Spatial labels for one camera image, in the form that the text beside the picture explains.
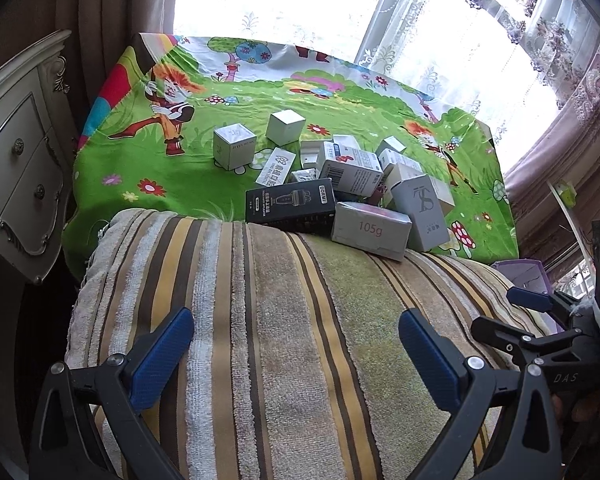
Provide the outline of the person's right hand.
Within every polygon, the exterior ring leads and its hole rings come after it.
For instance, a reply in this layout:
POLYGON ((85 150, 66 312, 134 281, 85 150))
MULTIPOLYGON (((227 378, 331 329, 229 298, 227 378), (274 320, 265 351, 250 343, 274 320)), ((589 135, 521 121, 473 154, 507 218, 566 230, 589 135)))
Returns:
POLYGON ((562 461, 568 464, 583 443, 600 438, 600 390, 588 396, 568 392, 553 394, 552 402, 560 432, 562 461))

